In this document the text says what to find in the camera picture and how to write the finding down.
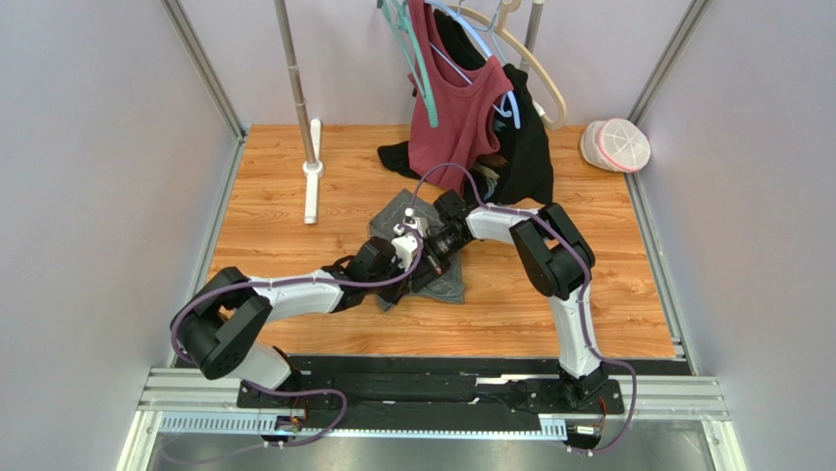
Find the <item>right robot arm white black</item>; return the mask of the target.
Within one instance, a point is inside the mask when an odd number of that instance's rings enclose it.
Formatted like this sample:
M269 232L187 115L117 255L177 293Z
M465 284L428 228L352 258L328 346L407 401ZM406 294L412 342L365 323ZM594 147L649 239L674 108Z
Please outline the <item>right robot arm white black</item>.
M439 280L453 256L473 240L512 244L531 285L549 301L560 343L557 396L571 410L594 404L607 381L593 353L589 282L596 259L567 213L556 203L540 210L468 204L453 191L433 207L440 222L424 238L412 290Z

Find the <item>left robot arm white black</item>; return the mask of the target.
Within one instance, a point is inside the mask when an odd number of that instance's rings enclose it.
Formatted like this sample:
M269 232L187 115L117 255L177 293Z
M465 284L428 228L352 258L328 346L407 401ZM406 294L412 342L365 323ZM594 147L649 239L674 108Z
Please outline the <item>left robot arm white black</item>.
M208 380L232 377L275 391L290 377L291 366L276 348L258 342L265 326L352 309L370 295L398 296L417 270L423 248L422 238L413 233L394 240L373 236L356 255L302 276L246 277L227 267L175 315L172 347Z

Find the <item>grey cloth napkin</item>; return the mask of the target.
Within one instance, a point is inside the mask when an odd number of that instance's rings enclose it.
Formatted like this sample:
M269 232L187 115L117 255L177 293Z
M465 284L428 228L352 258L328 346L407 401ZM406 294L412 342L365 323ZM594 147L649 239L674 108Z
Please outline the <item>grey cloth napkin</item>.
M384 208L376 214L368 223L368 234L379 236L386 240L394 237L393 228L400 223L407 204L411 201L413 193L408 189L402 189ZM426 201L418 198L413 206L418 217L423 217L430 227L432 235L440 231L441 220L437 210ZM459 255L450 259L449 269L440 277L430 281L423 288L415 291L410 290L409 296L419 296L435 301L463 304L465 301L465 284L462 276L462 265Z

